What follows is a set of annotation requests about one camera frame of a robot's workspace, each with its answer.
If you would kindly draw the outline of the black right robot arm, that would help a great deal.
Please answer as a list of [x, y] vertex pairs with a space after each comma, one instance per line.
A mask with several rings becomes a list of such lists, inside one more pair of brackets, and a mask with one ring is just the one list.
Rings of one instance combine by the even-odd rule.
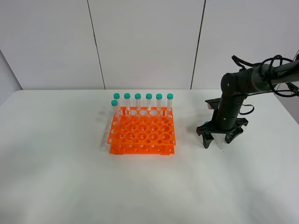
[[248, 63], [236, 56], [233, 61], [240, 67], [236, 73], [226, 73], [221, 79], [220, 98], [207, 100], [213, 109], [213, 116], [209, 122], [197, 127], [196, 133], [202, 137], [204, 148], [208, 148], [214, 140], [213, 134], [224, 134], [226, 143], [231, 143], [243, 133], [243, 126], [247, 126], [245, 118], [239, 118], [244, 100], [252, 95], [275, 93], [286, 97], [284, 91], [277, 91], [277, 84], [287, 84], [289, 97], [297, 97], [299, 89], [295, 82], [299, 80], [299, 61], [276, 55], [261, 63]]

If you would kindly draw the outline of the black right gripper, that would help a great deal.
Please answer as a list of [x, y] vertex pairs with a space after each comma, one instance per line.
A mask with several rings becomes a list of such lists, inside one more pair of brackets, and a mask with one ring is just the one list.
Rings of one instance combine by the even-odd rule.
[[215, 98], [205, 102], [214, 110], [212, 119], [196, 129], [198, 136], [202, 135], [205, 149], [208, 149], [214, 140], [211, 133], [225, 133], [228, 144], [243, 133], [241, 126], [247, 126], [248, 121], [238, 118], [238, 114], [244, 98]]

